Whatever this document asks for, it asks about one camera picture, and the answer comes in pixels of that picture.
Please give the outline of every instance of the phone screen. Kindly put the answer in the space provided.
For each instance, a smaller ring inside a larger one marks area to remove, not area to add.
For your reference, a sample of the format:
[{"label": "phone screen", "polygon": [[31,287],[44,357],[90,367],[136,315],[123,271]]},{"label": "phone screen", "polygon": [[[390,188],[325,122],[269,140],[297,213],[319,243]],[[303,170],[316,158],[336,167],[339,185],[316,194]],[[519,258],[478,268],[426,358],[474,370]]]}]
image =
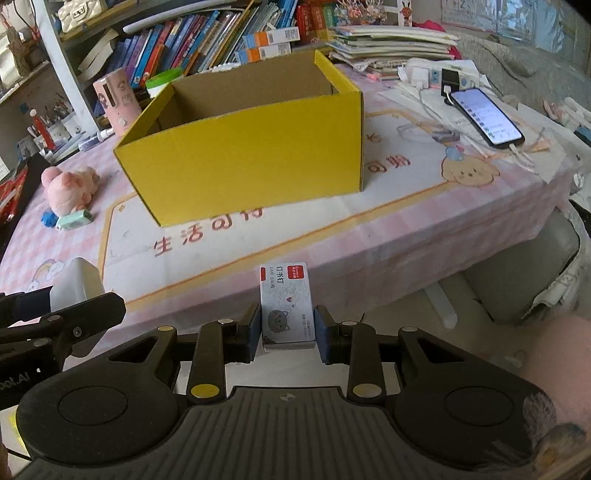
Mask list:
[{"label": "phone screen", "polygon": [[474,88],[454,92],[452,98],[493,145],[514,142],[523,137],[511,120],[481,90]]}]

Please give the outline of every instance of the gray cat face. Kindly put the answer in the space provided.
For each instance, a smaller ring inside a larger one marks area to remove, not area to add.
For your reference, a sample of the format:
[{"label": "gray cat face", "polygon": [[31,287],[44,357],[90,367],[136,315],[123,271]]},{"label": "gray cat face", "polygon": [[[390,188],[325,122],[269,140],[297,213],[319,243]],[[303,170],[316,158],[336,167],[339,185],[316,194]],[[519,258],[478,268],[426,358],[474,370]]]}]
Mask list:
[{"label": "gray cat face", "polygon": [[282,312],[281,310],[273,310],[272,312],[269,312],[267,321],[271,331],[274,333],[281,333],[289,330],[290,326],[287,324],[288,315],[289,312]]}]

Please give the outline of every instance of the yellow cardboard box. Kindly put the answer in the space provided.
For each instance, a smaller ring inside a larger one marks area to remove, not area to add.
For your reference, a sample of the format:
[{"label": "yellow cardboard box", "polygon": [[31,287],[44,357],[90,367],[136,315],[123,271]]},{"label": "yellow cardboard box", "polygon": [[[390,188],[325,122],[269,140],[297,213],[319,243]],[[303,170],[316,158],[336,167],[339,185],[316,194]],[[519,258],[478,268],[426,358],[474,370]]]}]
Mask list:
[{"label": "yellow cardboard box", "polygon": [[169,84],[115,148],[161,226],[358,192],[363,94],[304,51]]}]

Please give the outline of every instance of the tile floor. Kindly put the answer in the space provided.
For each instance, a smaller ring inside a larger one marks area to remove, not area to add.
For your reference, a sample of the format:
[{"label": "tile floor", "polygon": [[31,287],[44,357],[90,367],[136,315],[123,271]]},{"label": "tile floor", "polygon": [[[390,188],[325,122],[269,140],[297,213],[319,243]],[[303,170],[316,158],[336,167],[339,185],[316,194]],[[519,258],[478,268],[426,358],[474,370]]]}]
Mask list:
[{"label": "tile floor", "polygon": [[[464,276],[455,274],[440,282],[458,315],[458,324],[453,330],[446,330],[424,291],[418,291],[389,305],[367,312],[363,321],[384,335],[396,335],[399,328],[407,325],[419,327],[462,349],[491,359],[497,363],[504,356],[522,359],[540,331],[540,324],[512,327],[491,322],[484,308],[475,300]],[[581,315],[590,314],[591,295],[581,295]],[[183,365],[177,388],[184,391],[187,383],[189,363]],[[399,391],[394,367],[384,364],[384,375],[388,393]],[[344,365],[323,365],[317,349],[303,351],[281,351],[257,354],[256,361],[249,364],[230,364],[226,367],[228,391],[234,385],[256,385],[275,387],[302,387],[339,385],[346,389],[348,367]],[[8,421],[14,408],[0,412],[2,438],[8,448],[25,453],[20,441]],[[26,461],[9,457],[13,473],[26,465]]]}]

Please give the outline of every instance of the barcode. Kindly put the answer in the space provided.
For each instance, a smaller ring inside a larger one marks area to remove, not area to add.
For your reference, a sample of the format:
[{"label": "barcode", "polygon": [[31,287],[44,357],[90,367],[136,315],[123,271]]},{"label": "barcode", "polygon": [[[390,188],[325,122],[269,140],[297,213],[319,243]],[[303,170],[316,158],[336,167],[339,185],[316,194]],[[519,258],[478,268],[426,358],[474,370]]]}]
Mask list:
[{"label": "barcode", "polygon": [[285,31],[287,40],[297,40],[297,31],[295,29],[289,29]]}]

